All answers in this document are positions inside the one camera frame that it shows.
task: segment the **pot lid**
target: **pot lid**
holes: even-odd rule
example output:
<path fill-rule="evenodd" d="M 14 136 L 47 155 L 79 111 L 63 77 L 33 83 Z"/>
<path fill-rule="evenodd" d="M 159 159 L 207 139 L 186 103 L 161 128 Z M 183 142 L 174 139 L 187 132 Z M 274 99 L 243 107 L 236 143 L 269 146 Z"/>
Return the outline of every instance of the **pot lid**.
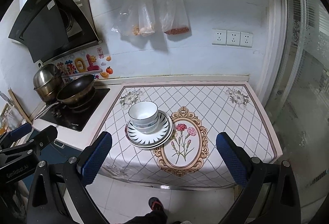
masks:
<path fill-rule="evenodd" d="M 34 89 L 42 87 L 50 80 L 52 80 L 54 76 L 57 75 L 58 73 L 59 73 L 59 69 L 53 64 L 48 64 L 43 67 L 40 67 L 40 69 L 33 77 Z"/>

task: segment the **bowl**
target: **bowl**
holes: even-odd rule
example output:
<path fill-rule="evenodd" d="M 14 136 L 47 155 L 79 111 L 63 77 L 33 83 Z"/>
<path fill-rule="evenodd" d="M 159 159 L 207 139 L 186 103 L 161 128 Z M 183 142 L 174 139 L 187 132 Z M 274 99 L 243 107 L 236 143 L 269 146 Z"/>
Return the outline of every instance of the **bowl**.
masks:
<path fill-rule="evenodd" d="M 149 134 L 149 133 L 152 133 L 153 131 L 155 131 L 157 129 L 157 127 L 159 126 L 160 118 L 158 117 L 156 120 L 157 121 L 155 122 L 155 124 L 153 124 L 152 126 L 148 126 L 146 128 L 138 128 L 134 125 L 134 123 L 133 123 L 133 126 L 140 133 Z"/>
<path fill-rule="evenodd" d="M 148 128 L 148 127 L 153 126 L 155 123 L 157 123 L 158 119 L 159 119 L 159 114 L 158 114 L 157 118 L 154 121 L 152 121 L 151 123 L 149 123 L 147 125 L 139 125 L 139 124 L 136 124 L 136 123 L 133 123 L 133 125 L 136 128 L 144 129 L 144 128 Z"/>
<path fill-rule="evenodd" d="M 151 124 L 158 117 L 158 106 L 149 101 L 135 103 L 128 111 L 131 122 L 138 126 Z"/>

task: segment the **hanging plastic bag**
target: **hanging plastic bag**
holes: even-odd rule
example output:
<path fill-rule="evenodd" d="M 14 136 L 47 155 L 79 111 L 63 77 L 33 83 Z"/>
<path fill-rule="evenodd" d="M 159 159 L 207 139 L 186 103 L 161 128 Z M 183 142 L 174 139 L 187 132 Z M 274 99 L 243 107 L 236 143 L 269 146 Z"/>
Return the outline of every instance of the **hanging plastic bag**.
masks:
<path fill-rule="evenodd" d="M 168 35 L 190 31 L 183 0 L 162 0 L 160 4 L 162 31 Z"/>
<path fill-rule="evenodd" d="M 128 0 L 121 8 L 112 31 L 124 36 L 148 36 L 155 32 L 153 0 Z"/>

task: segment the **countertop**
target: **countertop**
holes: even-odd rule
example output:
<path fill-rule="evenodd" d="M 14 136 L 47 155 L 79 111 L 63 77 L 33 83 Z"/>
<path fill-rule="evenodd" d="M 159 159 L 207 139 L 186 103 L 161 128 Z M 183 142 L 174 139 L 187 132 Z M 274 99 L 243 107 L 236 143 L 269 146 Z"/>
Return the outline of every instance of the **countertop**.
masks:
<path fill-rule="evenodd" d="M 114 103 L 116 97 L 121 91 L 122 87 L 120 84 L 118 85 L 103 85 L 96 86 L 96 88 L 109 88 L 110 91 L 101 101 L 97 109 L 94 111 L 86 126 L 83 128 L 81 132 L 76 130 L 71 130 L 69 128 L 65 128 L 53 123 L 49 123 L 42 119 L 36 119 L 33 121 L 33 127 L 41 131 L 48 127 L 49 125 L 53 125 L 57 128 L 58 134 L 56 141 L 68 145 L 77 150 L 84 150 L 87 146 L 89 146 L 96 135 L 99 133 L 100 128 L 103 126 L 103 120 L 108 113 L 109 108 Z"/>

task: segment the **stacked plates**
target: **stacked plates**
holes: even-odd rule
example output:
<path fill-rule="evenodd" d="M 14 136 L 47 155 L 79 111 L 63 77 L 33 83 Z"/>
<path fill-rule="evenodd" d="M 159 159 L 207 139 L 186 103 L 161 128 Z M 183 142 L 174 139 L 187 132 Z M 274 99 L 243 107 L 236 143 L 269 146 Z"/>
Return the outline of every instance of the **stacked plates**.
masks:
<path fill-rule="evenodd" d="M 125 134 L 129 142 L 135 147 L 149 150 L 164 144 L 172 134 L 173 123 L 168 114 L 159 110 L 159 125 L 150 134 L 143 134 L 136 130 L 133 123 L 128 121 Z"/>

